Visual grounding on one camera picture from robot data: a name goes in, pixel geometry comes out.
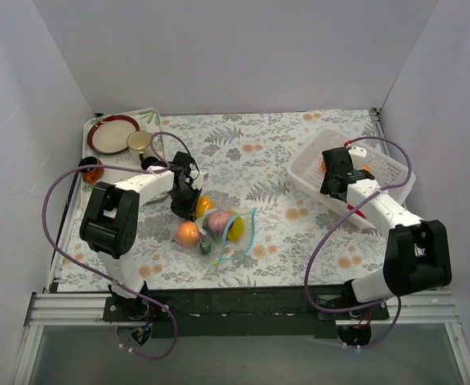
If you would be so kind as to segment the red fake apple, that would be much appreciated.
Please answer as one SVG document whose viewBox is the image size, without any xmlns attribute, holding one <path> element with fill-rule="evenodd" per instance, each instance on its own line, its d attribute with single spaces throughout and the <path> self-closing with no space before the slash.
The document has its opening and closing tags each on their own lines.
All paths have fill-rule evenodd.
<svg viewBox="0 0 470 385">
<path fill-rule="evenodd" d="M 354 206 L 349 205 L 349 204 L 347 204 L 346 207 L 347 207 L 348 210 L 353 210 L 354 209 Z M 364 213 L 362 213 L 360 210 L 356 210 L 355 214 L 360 216 L 363 219 L 367 219 L 367 217 L 364 215 Z"/>
</svg>

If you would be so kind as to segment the white plastic mesh basket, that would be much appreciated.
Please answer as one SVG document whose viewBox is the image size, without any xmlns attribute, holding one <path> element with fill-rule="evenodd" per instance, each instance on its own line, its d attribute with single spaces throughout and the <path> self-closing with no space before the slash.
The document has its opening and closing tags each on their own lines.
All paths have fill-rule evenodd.
<svg viewBox="0 0 470 385">
<path fill-rule="evenodd" d="M 304 193 L 341 216 L 365 197 L 390 185 L 383 197 L 349 218 L 362 229 L 376 225 L 384 230 L 385 215 L 379 215 L 377 208 L 398 208 L 415 183 L 415 174 L 407 165 L 332 128 L 322 129 L 308 139 L 293 155 L 286 171 Z"/>
</svg>

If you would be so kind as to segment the purple fake onion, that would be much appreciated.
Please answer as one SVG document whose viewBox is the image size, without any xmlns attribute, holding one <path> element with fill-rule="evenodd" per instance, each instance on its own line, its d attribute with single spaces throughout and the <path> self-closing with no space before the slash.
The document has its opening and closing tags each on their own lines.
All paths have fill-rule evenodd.
<svg viewBox="0 0 470 385">
<path fill-rule="evenodd" d="M 208 227 L 214 233 L 223 233 L 232 214 L 226 210 L 216 210 L 208 216 Z"/>
</svg>

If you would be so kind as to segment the clear zip top bag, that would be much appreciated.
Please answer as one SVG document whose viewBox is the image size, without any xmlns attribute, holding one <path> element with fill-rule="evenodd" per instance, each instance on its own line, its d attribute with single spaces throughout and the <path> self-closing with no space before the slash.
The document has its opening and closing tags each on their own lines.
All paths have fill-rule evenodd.
<svg viewBox="0 0 470 385">
<path fill-rule="evenodd" d="M 214 204 L 214 207 L 208 210 L 203 217 L 196 218 L 195 222 L 201 235 L 206 234 L 207 232 L 213 233 L 208 227 L 208 216 L 210 213 L 215 212 L 216 210 L 226 210 L 232 214 L 231 219 L 229 220 L 228 224 L 225 227 L 223 233 L 214 233 L 216 235 L 217 240 L 215 241 L 216 251 L 207 256 L 203 256 L 200 252 L 200 240 L 194 247 L 185 247 L 179 244 L 176 241 L 176 230 L 179 224 L 184 221 L 187 221 L 183 218 L 178 218 L 172 223 L 172 227 L 170 228 L 170 234 L 172 239 L 181 247 L 182 250 L 185 252 L 190 252 L 194 257 L 199 259 L 199 261 L 209 267 L 209 268 L 216 268 L 219 265 L 223 264 L 224 262 L 228 261 L 232 257 L 241 256 L 249 252 L 249 250 L 253 246 L 254 238 L 255 238 L 255 225 L 256 225 L 256 213 L 257 210 L 255 208 L 248 208 L 248 207 L 227 207 L 227 206 L 218 206 Z M 235 217 L 241 217 L 244 221 L 244 233 L 240 239 L 236 241 L 230 241 L 227 239 L 227 232 L 229 230 L 230 225 L 232 224 Z"/>
</svg>

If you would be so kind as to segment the green fake vegetable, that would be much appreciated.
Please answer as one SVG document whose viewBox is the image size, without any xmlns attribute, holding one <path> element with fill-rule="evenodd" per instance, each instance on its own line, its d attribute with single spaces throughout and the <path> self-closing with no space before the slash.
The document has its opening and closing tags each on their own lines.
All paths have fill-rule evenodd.
<svg viewBox="0 0 470 385">
<path fill-rule="evenodd" d="M 206 234 L 201 236 L 199 248 L 203 256 L 211 255 L 216 251 L 216 240 L 216 235 L 211 232 L 207 232 Z"/>
</svg>

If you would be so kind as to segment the yellow fake lemon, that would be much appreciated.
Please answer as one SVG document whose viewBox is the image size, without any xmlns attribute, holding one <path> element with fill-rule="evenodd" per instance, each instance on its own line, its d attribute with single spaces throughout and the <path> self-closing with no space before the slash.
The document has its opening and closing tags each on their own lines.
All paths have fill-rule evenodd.
<svg viewBox="0 0 470 385">
<path fill-rule="evenodd" d="M 227 232 L 227 239 L 236 241 L 241 238 L 244 233 L 244 221 L 241 217 L 235 217 Z"/>
</svg>

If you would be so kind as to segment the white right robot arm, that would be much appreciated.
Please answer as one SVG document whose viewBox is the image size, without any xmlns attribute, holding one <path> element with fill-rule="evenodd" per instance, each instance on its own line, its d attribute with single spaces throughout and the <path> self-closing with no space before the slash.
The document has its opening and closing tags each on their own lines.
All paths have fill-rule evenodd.
<svg viewBox="0 0 470 385">
<path fill-rule="evenodd" d="M 446 227 L 409 212 L 384 191 L 375 177 L 357 168 L 355 150 L 333 148 L 322 153 L 325 176 L 320 193 L 359 212 L 386 239 L 381 270 L 344 283 L 342 312 L 360 318 L 371 302 L 448 286 L 452 281 Z"/>
</svg>

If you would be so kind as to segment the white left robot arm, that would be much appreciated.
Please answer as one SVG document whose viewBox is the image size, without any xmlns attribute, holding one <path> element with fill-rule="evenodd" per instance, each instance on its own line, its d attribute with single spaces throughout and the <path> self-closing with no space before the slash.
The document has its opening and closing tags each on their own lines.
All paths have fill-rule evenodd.
<svg viewBox="0 0 470 385">
<path fill-rule="evenodd" d="M 116 308 L 133 321 L 143 319 L 149 310 L 148 300 L 140 295 L 147 285 L 131 253 L 140 208 L 162 194 L 169 195 L 172 213 L 193 220 L 203 181 L 187 152 L 177 152 L 169 164 L 150 156 L 141 165 L 143 174 L 94 186 L 79 231 L 113 278 L 109 291 Z"/>
</svg>

